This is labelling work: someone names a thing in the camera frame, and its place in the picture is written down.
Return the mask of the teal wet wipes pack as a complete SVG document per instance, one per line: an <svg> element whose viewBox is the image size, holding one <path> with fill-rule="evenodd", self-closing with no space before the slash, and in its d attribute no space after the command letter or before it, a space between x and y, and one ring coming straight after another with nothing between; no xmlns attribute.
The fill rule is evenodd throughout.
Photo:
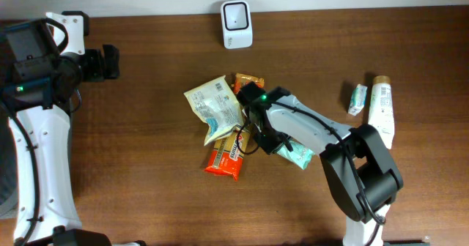
<svg viewBox="0 0 469 246"><path fill-rule="evenodd" d="M308 147L294 140L289 140L292 151L288 150L286 145L283 145L276 154L287 159L288 161L296 164L302 170L305 170L311 159L316 154Z"/></svg>

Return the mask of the white tube with cork cap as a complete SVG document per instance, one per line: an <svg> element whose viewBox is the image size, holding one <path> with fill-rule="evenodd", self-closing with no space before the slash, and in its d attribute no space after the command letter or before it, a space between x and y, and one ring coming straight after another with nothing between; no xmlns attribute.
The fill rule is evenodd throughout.
<svg viewBox="0 0 469 246"><path fill-rule="evenodd" d="M378 75L373 79L368 123L378 131L386 148L391 149L395 122L391 79L388 76Z"/></svg>

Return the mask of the white snack bag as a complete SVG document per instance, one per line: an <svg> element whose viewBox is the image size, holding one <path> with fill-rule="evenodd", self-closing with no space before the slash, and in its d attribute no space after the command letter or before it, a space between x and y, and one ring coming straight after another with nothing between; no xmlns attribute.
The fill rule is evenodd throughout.
<svg viewBox="0 0 469 246"><path fill-rule="evenodd" d="M192 111L209 126L204 145L228 137L243 125L240 104L222 75L184 93Z"/></svg>

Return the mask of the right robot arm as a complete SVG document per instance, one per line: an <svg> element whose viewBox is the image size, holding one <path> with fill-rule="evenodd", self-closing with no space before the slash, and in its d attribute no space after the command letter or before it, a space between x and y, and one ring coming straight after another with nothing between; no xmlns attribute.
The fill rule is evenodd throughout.
<svg viewBox="0 0 469 246"><path fill-rule="evenodd" d="M385 216L404 182L373 126L337 123L282 87L266 92L250 82L237 100L266 154L282 147L292 151L290 141L296 140L320 157L330 193L347 217L343 245L384 245Z"/></svg>

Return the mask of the orange spaghetti package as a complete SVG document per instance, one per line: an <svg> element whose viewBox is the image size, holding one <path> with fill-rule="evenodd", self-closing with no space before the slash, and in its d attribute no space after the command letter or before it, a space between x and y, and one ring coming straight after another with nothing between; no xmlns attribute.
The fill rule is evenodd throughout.
<svg viewBox="0 0 469 246"><path fill-rule="evenodd" d="M231 85L233 93L237 95L243 86L251 82L259 88L265 85L263 78L236 73ZM236 129L228 137L216 140L205 171L219 176L232 176L237 181L243 164L242 152L246 152L252 130L251 124L246 125L241 133Z"/></svg>

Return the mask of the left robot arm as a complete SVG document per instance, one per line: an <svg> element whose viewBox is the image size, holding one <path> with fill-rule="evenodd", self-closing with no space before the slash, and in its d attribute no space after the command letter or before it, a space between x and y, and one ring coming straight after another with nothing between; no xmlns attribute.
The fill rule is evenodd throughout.
<svg viewBox="0 0 469 246"><path fill-rule="evenodd" d="M89 16L47 12L1 28L1 109L7 116L16 162L16 245L109 245L86 231L70 178L73 114L78 87L119 77L119 50L88 49Z"/></svg>

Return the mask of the small teal tissue pack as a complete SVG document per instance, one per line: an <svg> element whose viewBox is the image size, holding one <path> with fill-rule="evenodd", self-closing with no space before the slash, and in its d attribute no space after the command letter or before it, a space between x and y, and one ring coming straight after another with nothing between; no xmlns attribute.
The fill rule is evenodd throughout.
<svg viewBox="0 0 469 246"><path fill-rule="evenodd" d="M357 116L365 107L366 104L366 95L367 95L367 86L358 84L352 92L350 98L350 104L348 108L348 114Z"/></svg>

